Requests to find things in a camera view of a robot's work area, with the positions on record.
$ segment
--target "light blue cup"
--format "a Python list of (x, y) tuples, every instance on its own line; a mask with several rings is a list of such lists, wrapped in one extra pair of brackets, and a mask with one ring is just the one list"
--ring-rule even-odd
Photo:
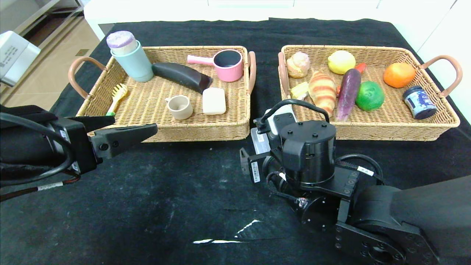
[(111, 55), (116, 58), (116, 61), (126, 71), (126, 73), (137, 82), (147, 82), (152, 79), (154, 73), (152, 72), (152, 64), (147, 58), (141, 43), (136, 41), (138, 46), (136, 49), (125, 55), (116, 55), (111, 52)]

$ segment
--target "orange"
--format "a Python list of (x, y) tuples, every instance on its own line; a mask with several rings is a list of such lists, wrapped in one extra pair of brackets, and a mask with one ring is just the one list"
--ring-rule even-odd
[(386, 84), (401, 88), (407, 86), (415, 77), (415, 69), (406, 63), (395, 63), (384, 71)]

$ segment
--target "purple lid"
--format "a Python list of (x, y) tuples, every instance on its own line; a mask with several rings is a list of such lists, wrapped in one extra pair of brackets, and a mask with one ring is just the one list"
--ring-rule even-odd
[(135, 40), (134, 35), (129, 31), (117, 31), (111, 33), (106, 38), (106, 43), (110, 48), (121, 48)]

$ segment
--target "tile floor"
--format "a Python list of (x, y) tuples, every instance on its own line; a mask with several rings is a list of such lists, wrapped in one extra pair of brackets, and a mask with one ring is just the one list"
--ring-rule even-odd
[(64, 29), (65, 33), (51, 53), (25, 78), (13, 88), (2, 87), (0, 102), (6, 107), (37, 105), (49, 110), (69, 83), (67, 72), (80, 50), (88, 50), (89, 55), (99, 40), (83, 17), (76, 18)]

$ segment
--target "yellow brush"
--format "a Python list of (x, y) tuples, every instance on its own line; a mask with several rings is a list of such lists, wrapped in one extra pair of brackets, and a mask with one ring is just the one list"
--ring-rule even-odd
[(118, 101), (126, 95), (128, 92), (128, 87), (125, 84), (118, 84), (113, 88), (113, 103), (111, 103), (106, 116), (114, 116), (114, 110), (116, 109), (116, 105), (118, 105)]

